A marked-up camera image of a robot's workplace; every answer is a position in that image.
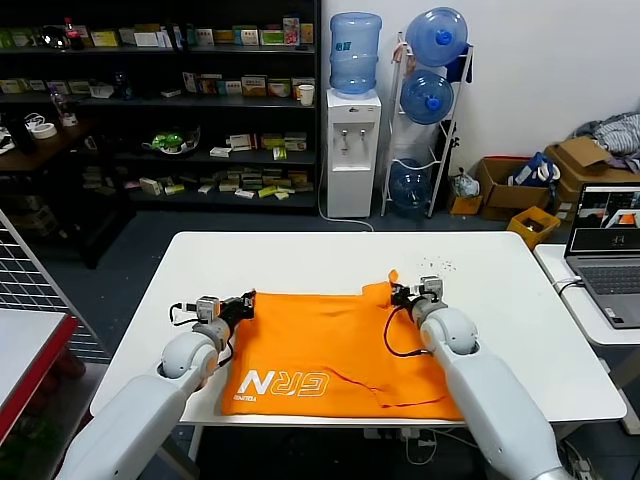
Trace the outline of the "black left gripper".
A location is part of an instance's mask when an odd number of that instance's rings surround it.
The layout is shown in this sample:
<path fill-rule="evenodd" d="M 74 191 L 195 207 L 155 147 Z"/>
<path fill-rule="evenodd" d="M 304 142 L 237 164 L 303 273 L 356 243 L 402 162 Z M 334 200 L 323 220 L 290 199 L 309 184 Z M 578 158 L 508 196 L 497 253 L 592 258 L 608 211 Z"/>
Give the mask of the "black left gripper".
<path fill-rule="evenodd" d="M 256 291 L 245 293 L 242 297 L 231 297 L 220 306 L 219 317 L 223 320 L 244 320 L 253 318 Z"/>

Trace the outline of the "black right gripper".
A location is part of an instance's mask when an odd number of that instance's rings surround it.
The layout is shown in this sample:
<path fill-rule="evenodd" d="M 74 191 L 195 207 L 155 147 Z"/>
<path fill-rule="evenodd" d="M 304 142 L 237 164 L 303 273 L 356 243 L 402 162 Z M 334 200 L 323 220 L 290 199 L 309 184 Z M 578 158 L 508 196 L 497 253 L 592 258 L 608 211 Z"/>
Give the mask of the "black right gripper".
<path fill-rule="evenodd" d="M 390 283 L 391 298 L 394 306 L 411 306 L 414 299 L 420 296 L 419 288 Z"/>

